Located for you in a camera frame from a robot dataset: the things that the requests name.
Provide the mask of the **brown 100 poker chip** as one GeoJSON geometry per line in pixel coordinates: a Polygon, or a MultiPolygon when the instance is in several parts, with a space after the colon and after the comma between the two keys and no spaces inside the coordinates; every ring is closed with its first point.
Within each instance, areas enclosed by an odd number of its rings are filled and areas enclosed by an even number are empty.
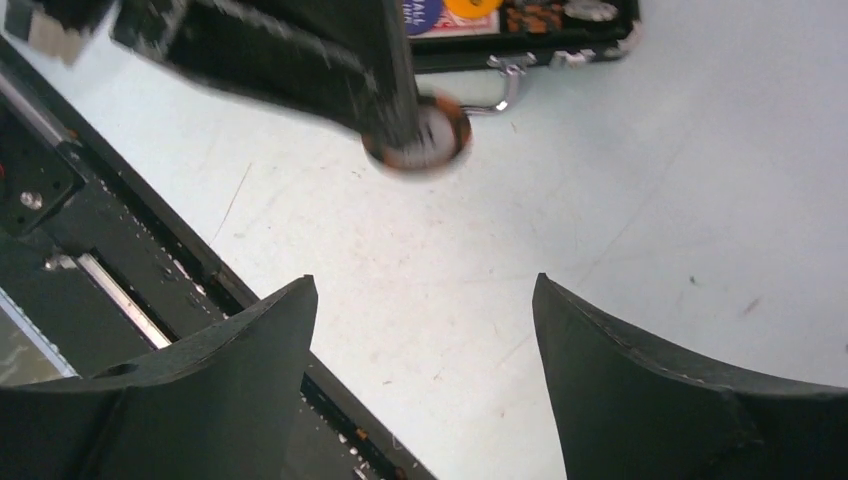
{"type": "Polygon", "coordinates": [[[361,142],[370,160],[381,169],[404,176],[437,175],[459,164],[472,143],[469,116],[453,98],[423,95],[419,98],[416,137],[402,147],[378,143],[363,135],[361,142]]]}

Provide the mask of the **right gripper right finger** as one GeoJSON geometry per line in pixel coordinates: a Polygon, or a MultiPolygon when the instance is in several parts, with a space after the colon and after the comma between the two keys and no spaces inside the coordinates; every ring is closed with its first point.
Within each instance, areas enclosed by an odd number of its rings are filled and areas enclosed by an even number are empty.
{"type": "Polygon", "coordinates": [[[540,274],[532,310],[571,479],[843,479],[847,391],[685,349],[540,274]]]}

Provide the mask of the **blue small blind button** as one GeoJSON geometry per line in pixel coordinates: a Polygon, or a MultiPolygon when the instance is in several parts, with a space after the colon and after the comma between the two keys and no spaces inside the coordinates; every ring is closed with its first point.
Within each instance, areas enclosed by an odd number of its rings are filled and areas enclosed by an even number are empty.
{"type": "Polygon", "coordinates": [[[408,36],[424,34],[438,23],[443,13],[442,0],[404,0],[402,12],[408,36]]]}

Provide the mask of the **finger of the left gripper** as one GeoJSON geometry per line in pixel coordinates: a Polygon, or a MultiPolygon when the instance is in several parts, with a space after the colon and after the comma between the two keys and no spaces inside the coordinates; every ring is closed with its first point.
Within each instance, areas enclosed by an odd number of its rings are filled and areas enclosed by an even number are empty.
{"type": "Polygon", "coordinates": [[[164,63],[212,88],[331,120],[400,147],[418,88],[398,1],[188,1],[164,63]]]}

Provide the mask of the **black aluminium poker case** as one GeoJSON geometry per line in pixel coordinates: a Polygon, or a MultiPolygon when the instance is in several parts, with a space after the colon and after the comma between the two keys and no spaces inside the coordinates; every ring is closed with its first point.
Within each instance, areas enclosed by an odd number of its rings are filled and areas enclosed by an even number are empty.
{"type": "Polygon", "coordinates": [[[489,69],[502,76],[501,99],[465,106],[478,116],[509,109],[529,68],[621,59],[643,27],[637,0],[406,1],[403,15],[416,73],[489,69]]]}

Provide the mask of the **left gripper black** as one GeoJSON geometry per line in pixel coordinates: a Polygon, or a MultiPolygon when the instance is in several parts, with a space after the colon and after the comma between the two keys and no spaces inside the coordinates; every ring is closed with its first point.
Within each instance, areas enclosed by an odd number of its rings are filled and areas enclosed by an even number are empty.
{"type": "Polygon", "coordinates": [[[145,58],[162,61],[190,5],[170,0],[8,1],[3,29],[31,49],[72,66],[115,10],[110,38],[145,58]]]}

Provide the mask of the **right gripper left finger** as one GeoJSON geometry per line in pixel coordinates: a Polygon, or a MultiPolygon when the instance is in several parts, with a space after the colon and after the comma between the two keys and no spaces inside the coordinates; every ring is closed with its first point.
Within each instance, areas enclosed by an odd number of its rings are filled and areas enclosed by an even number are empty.
{"type": "Polygon", "coordinates": [[[286,479],[318,294],[303,276],[91,378],[1,391],[5,479],[286,479]]]}

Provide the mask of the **orange big blind button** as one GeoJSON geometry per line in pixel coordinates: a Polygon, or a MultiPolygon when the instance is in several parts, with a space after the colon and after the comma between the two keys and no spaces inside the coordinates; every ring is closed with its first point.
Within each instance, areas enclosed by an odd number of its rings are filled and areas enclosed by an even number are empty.
{"type": "Polygon", "coordinates": [[[446,9],[464,19],[479,19],[496,12],[503,0],[444,0],[446,9]]]}

